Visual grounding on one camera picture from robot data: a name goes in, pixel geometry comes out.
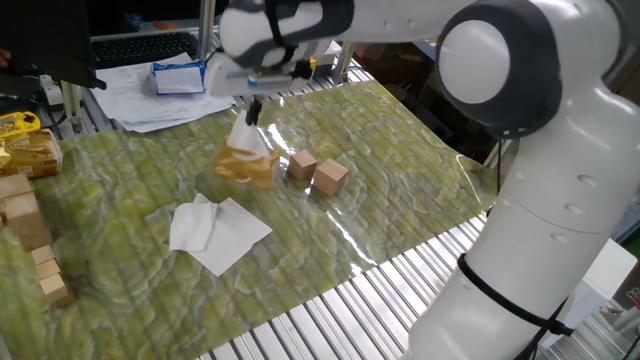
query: bread in plastic bag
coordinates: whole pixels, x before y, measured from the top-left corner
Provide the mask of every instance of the bread in plastic bag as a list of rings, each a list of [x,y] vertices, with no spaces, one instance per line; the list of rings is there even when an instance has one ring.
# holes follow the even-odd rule
[[[0,138],[0,177],[35,179],[55,175],[61,166],[62,152],[48,129]]]
[[[246,111],[241,111],[231,134],[216,155],[213,174],[258,189],[271,190],[273,166],[280,154],[269,149],[257,126],[246,124]]]

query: black keyboard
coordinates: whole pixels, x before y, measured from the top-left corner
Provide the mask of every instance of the black keyboard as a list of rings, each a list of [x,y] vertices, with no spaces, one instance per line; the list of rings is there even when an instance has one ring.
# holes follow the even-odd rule
[[[189,33],[166,33],[91,42],[97,69],[141,64],[170,58],[184,52],[196,55],[198,40]]]

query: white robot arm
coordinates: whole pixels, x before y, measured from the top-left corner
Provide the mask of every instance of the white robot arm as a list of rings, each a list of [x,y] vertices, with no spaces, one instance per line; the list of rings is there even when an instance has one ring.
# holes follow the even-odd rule
[[[499,304],[473,277],[529,315],[552,318],[638,189],[640,110],[601,80],[621,43],[613,7],[605,0],[238,0],[223,14],[220,35],[224,53],[213,56],[211,79],[244,74],[243,84],[225,90],[238,95],[304,85],[290,74],[328,39],[440,35],[448,99],[492,135],[521,142],[463,259],[467,271],[456,270],[414,324],[404,358],[528,358],[523,349],[540,324]],[[221,75],[223,65],[235,77]],[[254,81],[251,91],[252,74],[264,76],[264,88]]]

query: wooden cube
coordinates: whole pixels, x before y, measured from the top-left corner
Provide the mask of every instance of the wooden cube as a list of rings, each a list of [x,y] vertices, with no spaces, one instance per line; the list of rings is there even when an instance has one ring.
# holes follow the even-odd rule
[[[53,238],[51,237],[51,231],[44,228],[28,234],[18,235],[20,238],[20,244],[22,250],[25,252],[31,252],[35,249],[39,249],[46,245],[53,245]]]
[[[40,280],[44,280],[50,276],[61,273],[56,259],[51,259],[43,262],[42,264],[36,265],[36,271],[38,272],[38,276],[40,276]]]
[[[31,186],[25,174],[0,178],[0,200],[28,192],[31,192]]]
[[[5,198],[3,202],[7,212],[7,225],[14,234],[20,236],[45,227],[34,193]]]
[[[4,203],[2,202],[2,199],[0,199],[0,221],[3,224],[7,223],[7,212],[4,210]]]
[[[44,280],[40,280],[40,286],[42,287],[42,291],[44,291],[44,295],[50,302],[56,302],[69,295],[67,286],[62,280],[62,276],[60,276],[60,274],[54,274]]]
[[[318,162],[307,150],[291,155],[289,171],[299,181],[311,179]]]
[[[45,245],[33,250],[31,256],[33,256],[33,261],[36,263],[36,266],[56,258],[56,254],[54,254],[51,245]]]
[[[67,307],[69,305],[71,305],[75,300],[75,296],[73,296],[73,292],[71,291],[71,287],[69,286],[69,284],[67,284],[66,282],[64,283],[65,286],[67,287],[67,296],[63,297],[62,299],[58,300],[55,302],[56,304],[56,308],[58,309],[62,309],[64,307]]]
[[[322,190],[329,196],[335,195],[347,179],[349,169],[340,165],[337,161],[329,159],[318,167],[313,178],[313,186]]]

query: green mat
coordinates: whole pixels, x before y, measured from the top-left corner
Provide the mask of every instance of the green mat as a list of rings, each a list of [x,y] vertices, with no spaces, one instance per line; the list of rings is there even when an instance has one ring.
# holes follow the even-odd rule
[[[0,232],[0,333],[17,359],[191,360],[484,210],[490,170],[442,143],[377,82],[265,104],[282,154],[274,190],[211,175],[237,111],[60,143],[62,173],[32,182],[76,302],[57,310],[31,256]],[[350,170],[330,198],[286,173],[309,150]],[[232,197],[271,228],[223,276],[168,249],[174,209]]]

